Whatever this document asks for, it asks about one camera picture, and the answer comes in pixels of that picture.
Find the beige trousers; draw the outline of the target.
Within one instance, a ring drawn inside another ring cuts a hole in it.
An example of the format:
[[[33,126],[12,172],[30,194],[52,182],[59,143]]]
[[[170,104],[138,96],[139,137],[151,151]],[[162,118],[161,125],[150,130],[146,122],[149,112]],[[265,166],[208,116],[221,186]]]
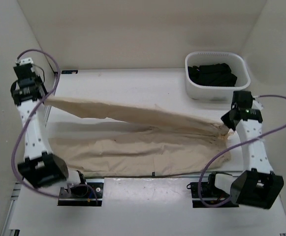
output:
[[[53,137],[53,152],[88,177],[148,177],[192,174],[205,166],[219,168],[231,159],[226,151],[229,129],[220,122],[169,112],[159,107],[87,99],[54,97],[46,104],[79,118],[119,121],[99,125],[118,131],[137,124],[135,131],[104,138]]]

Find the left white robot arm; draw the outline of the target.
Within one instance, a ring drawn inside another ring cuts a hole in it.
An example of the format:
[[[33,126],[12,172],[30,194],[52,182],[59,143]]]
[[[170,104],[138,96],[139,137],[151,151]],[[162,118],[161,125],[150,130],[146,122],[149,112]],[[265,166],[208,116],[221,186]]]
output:
[[[48,140],[43,97],[46,89],[40,77],[18,79],[11,86],[11,95],[20,114],[25,141],[24,160],[14,167],[34,189],[66,182],[78,197],[88,192],[88,184],[80,171],[71,170],[55,155]]]

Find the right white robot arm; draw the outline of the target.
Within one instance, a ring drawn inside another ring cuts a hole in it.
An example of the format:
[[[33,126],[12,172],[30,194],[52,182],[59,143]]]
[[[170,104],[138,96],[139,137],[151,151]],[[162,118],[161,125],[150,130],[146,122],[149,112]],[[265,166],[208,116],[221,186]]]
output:
[[[213,172],[206,184],[208,194],[216,197],[224,192],[233,204],[270,209],[284,180],[274,173],[260,138],[263,122],[260,110],[233,106],[221,120],[237,132],[242,143],[243,172],[238,177]]]

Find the black trousers in basket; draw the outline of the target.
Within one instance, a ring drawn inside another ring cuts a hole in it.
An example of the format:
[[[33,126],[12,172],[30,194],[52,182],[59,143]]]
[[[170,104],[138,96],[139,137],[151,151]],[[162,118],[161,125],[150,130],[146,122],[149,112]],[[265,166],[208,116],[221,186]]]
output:
[[[234,87],[237,76],[226,63],[212,65],[188,66],[190,80],[200,86]]]

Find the white plastic basket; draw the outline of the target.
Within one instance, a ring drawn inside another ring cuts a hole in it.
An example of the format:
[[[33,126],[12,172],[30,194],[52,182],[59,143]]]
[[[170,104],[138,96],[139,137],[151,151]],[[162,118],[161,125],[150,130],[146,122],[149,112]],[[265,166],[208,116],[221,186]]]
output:
[[[231,73],[237,77],[234,86],[203,86],[191,80],[188,67],[226,63]],[[234,91],[245,90],[251,83],[243,58],[231,52],[197,51],[189,53],[185,58],[185,89],[188,97],[199,100],[226,101],[232,98]]]

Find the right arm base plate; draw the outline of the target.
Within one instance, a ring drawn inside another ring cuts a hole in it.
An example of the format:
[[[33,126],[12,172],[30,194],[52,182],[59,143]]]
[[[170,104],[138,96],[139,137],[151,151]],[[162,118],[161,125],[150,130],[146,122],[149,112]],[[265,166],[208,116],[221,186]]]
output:
[[[192,207],[193,208],[206,208],[198,197],[198,182],[190,182],[187,189],[191,191]],[[229,197],[228,194],[222,190],[210,190],[208,182],[201,183],[201,196],[205,203],[210,205],[219,204]]]

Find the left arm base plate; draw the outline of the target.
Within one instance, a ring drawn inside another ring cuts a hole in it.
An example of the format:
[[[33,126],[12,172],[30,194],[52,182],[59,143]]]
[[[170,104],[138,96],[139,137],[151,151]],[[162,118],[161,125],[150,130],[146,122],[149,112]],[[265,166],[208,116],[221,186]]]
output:
[[[104,193],[104,179],[91,178],[86,180],[90,187],[61,187],[58,206],[67,207],[100,207]]]

